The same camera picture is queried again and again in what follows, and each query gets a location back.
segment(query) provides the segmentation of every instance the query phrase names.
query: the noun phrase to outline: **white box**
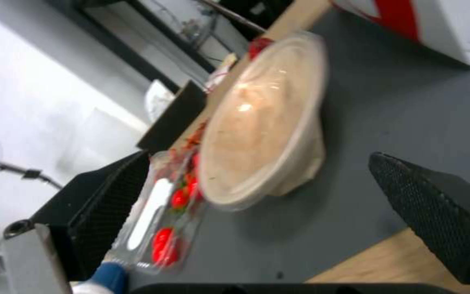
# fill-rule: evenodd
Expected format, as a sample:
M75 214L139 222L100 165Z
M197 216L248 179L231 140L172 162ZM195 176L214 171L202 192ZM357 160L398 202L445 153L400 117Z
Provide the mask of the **white box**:
M470 0L332 0L332 3L470 65Z

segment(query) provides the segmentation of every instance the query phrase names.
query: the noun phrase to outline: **plastic container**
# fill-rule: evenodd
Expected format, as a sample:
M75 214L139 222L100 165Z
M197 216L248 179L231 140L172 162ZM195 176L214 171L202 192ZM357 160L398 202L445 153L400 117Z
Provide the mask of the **plastic container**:
M313 178L325 158L319 107L327 76L324 44L307 32L248 66L205 130L199 179L209 202L240 210Z
M183 154L164 151L150 158L145 185L107 260L149 274L175 269L182 263L200 224L205 201L198 189L186 194L187 201L176 203L173 199L176 191L191 190L196 152L196 148ZM155 242L154 237L162 229L169 229L171 235L164 242Z

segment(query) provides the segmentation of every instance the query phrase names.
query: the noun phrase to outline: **red stripe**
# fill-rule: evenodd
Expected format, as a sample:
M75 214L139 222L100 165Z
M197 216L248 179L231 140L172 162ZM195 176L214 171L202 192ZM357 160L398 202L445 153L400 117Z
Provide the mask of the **red stripe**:
M367 16L373 22L418 41L418 26L411 0L375 0L380 17Z

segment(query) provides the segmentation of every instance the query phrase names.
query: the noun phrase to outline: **bottle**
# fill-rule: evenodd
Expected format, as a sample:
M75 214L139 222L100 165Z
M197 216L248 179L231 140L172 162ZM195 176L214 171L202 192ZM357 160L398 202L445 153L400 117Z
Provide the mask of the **bottle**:
M73 294L123 294L126 272L112 262L102 263L86 282L72 287Z

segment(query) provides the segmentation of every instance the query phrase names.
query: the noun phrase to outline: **blue bottle cap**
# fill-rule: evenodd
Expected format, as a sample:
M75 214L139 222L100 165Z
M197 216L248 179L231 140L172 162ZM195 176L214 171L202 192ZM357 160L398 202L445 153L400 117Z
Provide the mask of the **blue bottle cap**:
M116 263L102 263L90 281L110 289L114 294L122 294L126 280L125 270Z

